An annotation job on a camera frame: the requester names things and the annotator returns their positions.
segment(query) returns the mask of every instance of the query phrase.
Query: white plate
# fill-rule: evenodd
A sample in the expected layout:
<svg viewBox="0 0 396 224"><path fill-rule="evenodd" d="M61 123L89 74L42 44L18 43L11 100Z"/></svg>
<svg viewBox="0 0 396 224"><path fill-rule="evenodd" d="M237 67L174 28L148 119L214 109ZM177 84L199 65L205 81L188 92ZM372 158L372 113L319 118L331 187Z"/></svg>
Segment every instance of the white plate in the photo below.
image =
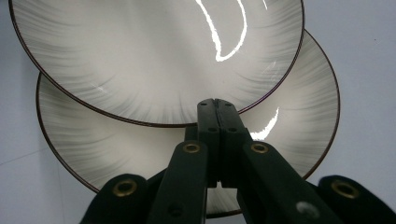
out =
<svg viewBox="0 0 396 224"><path fill-rule="evenodd" d="M283 84L265 101L241 115L256 140L273 145L303 177L325 156L337 129L339 93L325 54L306 33L300 55ZM150 178L164 169L182 128L134 125L95 113L70 99L43 76L37 110L50 147L61 163L97 191L125 173ZM234 189L210 189L207 213L239 209Z"/></svg>
<svg viewBox="0 0 396 224"><path fill-rule="evenodd" d="M17 34L70 97L148 126L196 122L203 99L244 111L293 65L300 0L12 0Z"/></svg>

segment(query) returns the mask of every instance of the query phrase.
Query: white surface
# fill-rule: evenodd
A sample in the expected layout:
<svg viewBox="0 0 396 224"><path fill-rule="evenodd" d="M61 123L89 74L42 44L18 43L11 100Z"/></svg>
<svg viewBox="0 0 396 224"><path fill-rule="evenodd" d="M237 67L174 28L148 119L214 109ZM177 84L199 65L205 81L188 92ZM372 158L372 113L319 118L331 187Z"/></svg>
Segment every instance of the white surface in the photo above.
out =
<svg viewBox="0 0 396 224"><path fill-rule="evenodd" d="M238 110L260 101L287 74L304 32L295 0L12 6L24 43L59 86L112 117L157 125L196 122L207 98Z"/></svg>
<svg viewBox="0 0 396 224"><path fill-rule="evenodd" d="M332 62L341 120L314 174L344 175L396 210L396 2L305 0L305 28ZM93 193L56 161L35 116L38 71L0 0L0 223L78 223ZM244 223L241 216L206 223Z"/></svg>

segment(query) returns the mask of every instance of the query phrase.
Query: plate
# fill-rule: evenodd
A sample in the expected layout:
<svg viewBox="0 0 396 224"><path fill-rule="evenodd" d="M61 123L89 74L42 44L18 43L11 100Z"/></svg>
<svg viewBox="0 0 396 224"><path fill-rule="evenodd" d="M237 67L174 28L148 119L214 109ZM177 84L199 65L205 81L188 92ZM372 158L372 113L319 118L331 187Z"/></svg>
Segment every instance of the plate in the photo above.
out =
<svg viewBox="0 0 396 224"><path fill-rule="evenodd" d="M22 45L55 86L148 126L194 123L208 98L253 107L289 72L304 32L294 0L10 0L10 10Z"/></svg>
<svg viewBox="0 0 396 224"><path fill-rule="evenodd" d="M283 84L241 118L254 139L273 145L301 176L308 177L332 144L339 102L331 64L305 33L300 55ZM184 138L183 128L134 125L96 113L44 76L37 83L37 113L59 161L94 191L116 175L156 175ZM235 195L234 189L210 189L207 213L235 214L239 210Z"/></svg>

